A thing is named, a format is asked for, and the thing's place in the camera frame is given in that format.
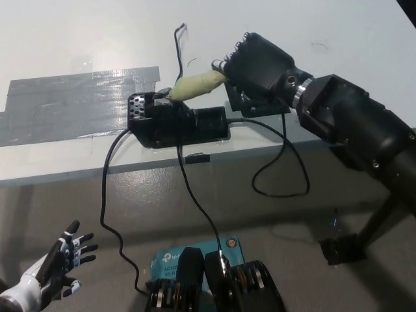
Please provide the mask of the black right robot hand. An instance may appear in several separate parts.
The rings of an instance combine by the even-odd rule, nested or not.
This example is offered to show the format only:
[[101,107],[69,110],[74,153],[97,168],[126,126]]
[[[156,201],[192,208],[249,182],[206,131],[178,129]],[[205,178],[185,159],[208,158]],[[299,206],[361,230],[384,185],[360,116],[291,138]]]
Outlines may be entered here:
[[256,32],[244,34],[234,52],[211,66],[247,96],[278,99],[288,106],[298,87],[312,77],[297,68],[289,54]]

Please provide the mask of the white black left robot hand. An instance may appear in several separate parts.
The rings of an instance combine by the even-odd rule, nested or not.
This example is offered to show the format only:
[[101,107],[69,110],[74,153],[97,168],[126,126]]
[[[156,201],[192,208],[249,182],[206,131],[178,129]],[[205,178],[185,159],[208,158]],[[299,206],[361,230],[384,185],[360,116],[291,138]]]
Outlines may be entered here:
[[84,245],[94,237],[93,233],[75,238],[79,226],[80,221],[74,220],[49,252],[22,274],[16,285],[1,291],[1,311],[43,311],[51,302],[81,289],[81,282],[68,273],[94,261],[96,256],[92,252],[98,245]]

